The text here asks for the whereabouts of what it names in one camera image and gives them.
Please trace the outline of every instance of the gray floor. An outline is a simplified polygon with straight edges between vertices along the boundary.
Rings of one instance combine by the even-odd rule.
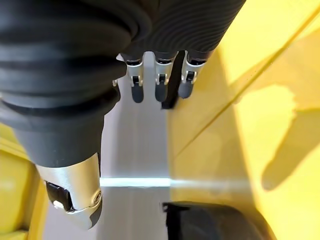
[[[167,178],[166,115],[155,100],[155,76],[150,53],[144,59],[144,101],[131,99],[129,80],[119,80],[121,101],[106,115],[102,134],[101,173],[104,178]],[[98,224],[80,230],[49,205],[44,240],[166,240],[161,203],[167,187],[104,187]]]

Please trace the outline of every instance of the yellow surface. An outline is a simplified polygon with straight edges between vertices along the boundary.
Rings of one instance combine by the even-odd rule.
[[[15,231],[8,234],[0,235],[0,240],[27,240],[28,232],[26,231]]]
[[[269,239],[320,239],[320,3],[248,0],[167,116],[174,201],[221,203]]]
[[[42,180],[40,180],[38,183],[38,189],[34,203],[35,208],[33,209],[32,219],[29,227],[28,240],[43,239],[48,203],[49,200],[46,187]]]
[[[41,240],[48,196],[11,128],[0,123],[0,240]]]
[[[34,165],[0,150],[0,233],[10,233],[22,227],[28,207]]]

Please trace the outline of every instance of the screw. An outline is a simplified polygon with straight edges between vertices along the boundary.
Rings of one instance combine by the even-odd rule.
[[[97,202],[99,202],[100,198],[101,198],[101,191],[99,191],[99,192],[95,195],[95,197],[94,197],[94,203],[96,204]]]

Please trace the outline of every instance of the black object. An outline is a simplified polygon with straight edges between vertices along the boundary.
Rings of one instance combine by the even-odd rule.
[[[196,202],[164,203],[168,240],[263,240],[237,209]]]
[[[178,89],[181,82],[181,68],[185,59],[185,51],[179,51],[174,59],[171,76],[168,83],[168,93],[162,102],[162,109],[173,109],[178,101]]]

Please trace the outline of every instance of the robotic hand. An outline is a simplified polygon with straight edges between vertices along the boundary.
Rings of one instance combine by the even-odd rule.
[[[90,229],[102,210],[101,135],[120,100],[117,79],[127,73],[142,102],[143,54],[152,51],[155,97],[164,102],[177,52],[186,51],[178,93],[188,98],[245,0],[0,2],[0,121],[53,205]]]

